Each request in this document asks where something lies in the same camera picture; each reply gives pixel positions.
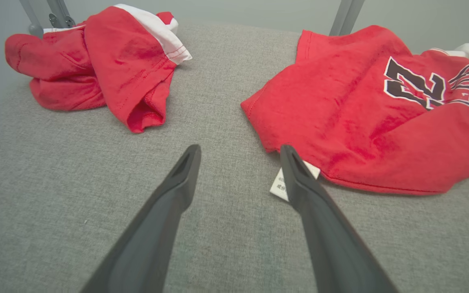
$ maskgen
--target red t-shirt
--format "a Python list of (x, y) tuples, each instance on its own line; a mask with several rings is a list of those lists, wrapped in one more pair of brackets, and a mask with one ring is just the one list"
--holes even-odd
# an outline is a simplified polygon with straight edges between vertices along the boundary
[(290, 144), (340, 185), (432, 195), (469, 177), (469, 59), (412, 55), (379, 26), (303, 31), (296, 63), (241, 105), (267, 152)]
[(117, 4), (73, 28), (46, 28), (43, 39), (12, 35), (8, 65), (33, 77), (30, 90), (48, 109), (107, 105), (132, 132), (164, 124), (175, 67), (191, 55), (171, 13)]

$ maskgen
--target white tag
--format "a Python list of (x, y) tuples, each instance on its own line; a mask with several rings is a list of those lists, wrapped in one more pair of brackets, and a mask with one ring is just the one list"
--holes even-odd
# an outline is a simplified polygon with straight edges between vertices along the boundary
[[(316, 166), (313, 166), (306, 161), (303, 161), (305, 165), (307, 166), (307, 169), (311, 172), (312, 176), (314, 178), (318, 178), (320, 175), (320, 169)], [(289, 201), (289, 198), (287, 197), (287, 188), (285, 187), (285, 180), (283, 178), (283, 171), (280, 168), (278, 174), (276, 175), (276, 178), (274, 179), (274, 182), (272, 183), (272, 186), (270, 187), (270, 193), (276, 195), (277, 197), (284, 199), (286, 201)]]

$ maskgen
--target metal leg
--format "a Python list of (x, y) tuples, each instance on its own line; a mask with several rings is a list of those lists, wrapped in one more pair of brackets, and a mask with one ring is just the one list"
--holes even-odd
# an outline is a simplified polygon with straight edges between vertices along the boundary
[(52, 10), (50, 23), (54, 28), (71, 28), (75, 22), (70, 17), (64, 0), (46, 0)]
[(43, 37), (43, 28), (41, 27), (41, 24), (39, 23), (39, 19), (37, 19), (37, 16), (34, 13), (34, 10), (32, 9), (32, 6), (30, 5), (30, 2), (28, 0), (19, 0), (21, 2), (21, 5), (23, 6), (24, 11), (26, 12), (26, 15), (28, 15), (28, 18), (30, 19), (30, 26), (28, 26), (28, 32), (30, 35), (35, 35), (36, 37)]
[(356, 22), (365, 0), (341, 0), (330, 35), (348, 35)]

